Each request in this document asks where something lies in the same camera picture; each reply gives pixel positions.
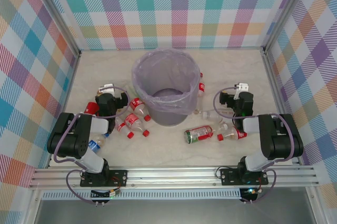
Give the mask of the red-label red-cap plastic bottle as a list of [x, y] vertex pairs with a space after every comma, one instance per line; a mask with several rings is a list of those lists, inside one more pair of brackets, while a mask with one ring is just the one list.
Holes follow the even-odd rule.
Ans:
[[229, 129], [225, 130], [224, 132], [219, 133], [217, 135], [217, 139], [219, 141], [224, 141], [225, 139], [239, 140], [239, 139], [242, 139], [242, 138], [245, 138], [245, 137], [247, 137], [247, 133], [240, 132], [235, 127], [229, 128]]
[[199, 82], [199, 90], [198, 90], [198, 97], [201, 98], [205, 93], [205, 84], [203, 82], [203, 73], [200, 73], [200, 82]]
[[128, 139], [131, 139], [134, 136], [134, 133], [128, 128], [128, 126], [120, 117], [115, 118], [115, 128], [119, 133], [125, 135]]
[[134, 98], [130, 102], [130, 107], [133, 112], [141, 116], [146, 122], [151, 120], [151, 116], [148, 113], [148, 110], [143, 101], [140, 98]]
[[128, 128], [131, 129], [132, 131], [139, 132], [144, 137], [150, 135], [149, 130], [145, 128], [143, 122], [134, 113], [130, 113], [129, 115], [127, 115], [124, 119], [124, 122], [128, 126]]

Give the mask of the red plastic bottle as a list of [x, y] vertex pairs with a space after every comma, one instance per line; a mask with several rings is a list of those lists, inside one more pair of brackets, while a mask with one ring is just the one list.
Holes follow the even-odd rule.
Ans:
[[99, 115], [100, 107], [96, 102], [88, 102], [84, 113], [91, 115]]

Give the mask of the clear bottle with white cap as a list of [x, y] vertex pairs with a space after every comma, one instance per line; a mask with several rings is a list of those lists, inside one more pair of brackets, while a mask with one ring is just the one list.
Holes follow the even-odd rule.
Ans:
[[215, 110], [208, 110], [201, 112], [201, 117], [203, 120], [221, 122], [224, 117], [220, 116]]

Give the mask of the red-label bottle with green base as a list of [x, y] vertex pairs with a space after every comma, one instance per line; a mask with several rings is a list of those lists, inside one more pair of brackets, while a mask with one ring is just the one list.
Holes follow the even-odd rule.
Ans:
[[187, 144], [196, 143], [211, 138], [213, 135], [223, 133], [229, 128], [228, 124], [216, 123], [212, 125], [203, 125], [197, 128], [184, 131], [184, 139]]

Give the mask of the blue-label bottle with blue cap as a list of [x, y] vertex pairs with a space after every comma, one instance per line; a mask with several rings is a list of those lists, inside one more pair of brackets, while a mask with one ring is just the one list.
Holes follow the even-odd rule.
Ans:
[[91, 134], [88, 147], [95, 153], [98, 153], [105, 145], [109, 133], [105, 134]]

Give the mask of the right small controller board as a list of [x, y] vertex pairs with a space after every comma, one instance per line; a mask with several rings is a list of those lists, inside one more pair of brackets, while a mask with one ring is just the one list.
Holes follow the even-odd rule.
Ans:
[[263, 199], [263, 197], [260, 195], [262, 192], [262, 188], [240, 188], [240, 201], [244, 204], [260, 202]]

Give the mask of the small controller board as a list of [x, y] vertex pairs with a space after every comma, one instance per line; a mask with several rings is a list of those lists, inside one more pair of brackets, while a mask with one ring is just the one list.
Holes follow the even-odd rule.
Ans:
[[262, 188], [240, 188], [240, 201], [244, 204], [260, 202], [263, 199], [263, 197], [260, 195], [262, 192]]
[[91, 201], [95, 206], [105, 206], [110, 200], [114, 199], [120, 194], [119, 188], [111, 189], [109, 191], [95, 191], [92, 190], [90, 194]]

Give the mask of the left small controller board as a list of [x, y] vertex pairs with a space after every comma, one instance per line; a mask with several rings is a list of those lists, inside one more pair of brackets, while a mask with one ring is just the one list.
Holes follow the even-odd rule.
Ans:
[[110, 200], [114, 199], [120, 194], [119, 188], [111, 189], [109, 191], [95, 191], [92, 190], [90, 194], [91, 201], [95, 206], [105, 206]]

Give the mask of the right aluminium side rail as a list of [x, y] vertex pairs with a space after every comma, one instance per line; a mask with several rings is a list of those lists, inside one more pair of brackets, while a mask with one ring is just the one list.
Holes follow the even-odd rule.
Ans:
[[300, 157], [304, 145], [293, 116], [286, 113], [268, 54], [264, 54], [263, 49], [260, 52], [275, 106], [271, 110], [265, 109], [267, 115], [263, 116], [263, 130], [260, 131], [261, 150], [268, 161], [274, 164], [286, 163]]

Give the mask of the aluminium side rail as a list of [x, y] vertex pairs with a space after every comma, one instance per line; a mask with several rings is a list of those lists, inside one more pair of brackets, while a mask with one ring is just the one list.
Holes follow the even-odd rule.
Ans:
[[54, 121], [52, 123], [51, 131], [53, 129], [53, 126], [56, 123], [56, 120], [57, 120], [58, 116], [62, 112], [64, 112], [65, 109], [66, 109], [68, 99], [69, 99], [69, 96], [70, 96], [70, 93], [71, 93], [71, 89], [72, 89], [72, 86], [73, 86], [73, 82], [74, 82], [74, 79], [75, 79], [75, 76], [76, 76], [76, 72], [77, 72], [78, 65], [79, 65], [80, 59], [82, 57], [82, 54], [83, 54], [83, 50], [80, 50], [79, 55], [74, 59], [73, 66], [70, 67], [70, 69], [69, 69], [69, 72], [67, 74], [68, 83], [66, 85], [65, 94], [61, 95], [61, 106], [60, 106], [60, 108], [57, 108], [57, 110], [56, 110], [56, 118], [54, 119]]
[[261, 150], [268, 161], [274, 164], [286, 163], [300, 157], [304, 145], [293, 116], [286, 113], [268, 54], [264, 54], [263, 49], [260, 52], [275, 106], [271, 110], [265, 109], [267, 115], [263, 116], [263, 130], [260, 131]]

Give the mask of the left aluminium side rail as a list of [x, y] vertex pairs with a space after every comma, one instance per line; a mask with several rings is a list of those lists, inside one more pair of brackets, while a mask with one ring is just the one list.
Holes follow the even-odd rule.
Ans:
[[78, 65], [79, 65], [80, 59], [82, 57], [82, 54], [83, 54], [83, 50], [80, 50], [79, 55], [74, 59], [73, 66], [70, 67], [70, 69], [69, 69], [69, 72], [67, 74], [68, 83], [66, 85], [65, 94], [61, 95], [61, 106], [60, 106], [60, 108], [57, 108], [57, 110], [56, 110], [56, 118], [54, 119], [54, 121], [52, 123], [51, 131], [53, 129], [53, 126], [56, 123], [56, 120], [57, 120], [58, 116], [62, 112], [64, 112], [65, 109], [66, 109], [68, 99], [69, 99], [69, 96], [70, 96], [70, 93], [71, 93], [71, 89], [72, 89], [72, 86], [73, 86], [73, 82], [74, 82], [74, 79], [75, 79], [75, 76], [76, 76], [76, 72], [77, 72]]

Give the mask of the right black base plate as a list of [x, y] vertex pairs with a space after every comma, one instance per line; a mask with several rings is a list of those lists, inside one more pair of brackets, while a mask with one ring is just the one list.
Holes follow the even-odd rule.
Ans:
[[266, 173], [261, 171], [241, 171], [235, 169], [221, 169], [221, 184], [223, 186], [259, 186], [268, 185]]

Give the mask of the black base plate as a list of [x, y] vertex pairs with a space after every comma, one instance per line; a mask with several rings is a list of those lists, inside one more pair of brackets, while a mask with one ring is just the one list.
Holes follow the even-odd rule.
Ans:
[[106, 173], [81, 174], [80, 187], [125, 187], [127, 170], [108, 170]]
[[259, 186], [268, 185], [266, 173], [261, 171], [241, 171], [235, 169], [221, 169], [221, 184], [223, 186]]

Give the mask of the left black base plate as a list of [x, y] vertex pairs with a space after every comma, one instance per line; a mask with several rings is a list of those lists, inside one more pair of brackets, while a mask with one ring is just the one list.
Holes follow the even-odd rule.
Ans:
[[81, 174], [80, 187], [125, 187], [127, 170], [108, 170], [106, 173]]

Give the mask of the long aluminium mounting rail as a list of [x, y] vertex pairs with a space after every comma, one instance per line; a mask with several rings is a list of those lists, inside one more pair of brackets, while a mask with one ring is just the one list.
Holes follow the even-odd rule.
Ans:
[[[73, 167], [51, 167], [37, 169], [30, 182], [29, 189], [66, 189], [66, 176]], [[208, 189], [221, 188], [221, 171], [217, 167], [112, 167], [126, 170], [127, 174], [118, 181], [112, 181], [122, 189]], [[316, 187], [318, 178], [311, 166], [276, 165], [274, 171], [268, 171], [266, 187], [270, 187], [276, 178], [276, 187]]]

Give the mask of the right aluminium frame post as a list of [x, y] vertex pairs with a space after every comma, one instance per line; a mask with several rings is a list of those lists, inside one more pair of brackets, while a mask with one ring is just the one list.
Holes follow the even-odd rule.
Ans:
[[265, 44], [262, 46], [264, 54], [267, 54], [271, 47], [276, 42], [278, 36], [282, 28], [285, 26], [286, 21], [288, 20], [289, 16], [293, 12], [294, 8], [296, 7], [299, 0], [287, 0], [284, 3], [284, 8], [280, 13], [280, 17], [276, 21], [274, 28], [271, 30], [271, 34], [269, 35], [268, 39], [266, 40]]

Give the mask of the aluminium frame post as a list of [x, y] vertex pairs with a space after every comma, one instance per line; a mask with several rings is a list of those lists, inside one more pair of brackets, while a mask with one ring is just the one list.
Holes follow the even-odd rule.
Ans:
[[81, 57], [81, 50], [77, 46], [73, 35], [69, 31], [65, 21], [63, 20], [59, 10], [57, 9], [54, 0], [42, 0], [45, 4], [46, 9], [48, 10], [51, 18], [56, 23], [58, 29], [60, 30], [61, 34], [63, 35], [65, 41], [70, 47], [70, 50], [75, 54], [77, 58]]
[[299, 0], [287, 0], [284, 3], [284, 8], [280, 13], [280, 17], [276, 21], [274, 28], [271, 30], [271, 34], [269, 35], [268, 39], [266, 40], [265, 44], [262, 46], [264, 54], [267, 54], [271, 47], [276, 42], [278, 36], [282, 28], [285, 26], [286, 21], [288, 20], [289, 16], [293, 12], [294, 8], [296, 7]]

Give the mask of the left aluminium frame post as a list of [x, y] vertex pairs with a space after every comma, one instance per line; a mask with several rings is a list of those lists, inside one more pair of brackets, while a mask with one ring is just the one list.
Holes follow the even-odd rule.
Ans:
[[81, 57], [81, 50], [77, 46], [73, 35], [69, 31], [65, 21], [63, 20], [59, 10], [57, 9], [54, 0], [42, 0], [45, 4], [46, 9], [48, 10], [51, 18], [56, 23], [58, 29], [60, 30], [61, 34], [63, 35], [65, 41], [70, 47], [70, 50], [75, 54], [77, 58]]

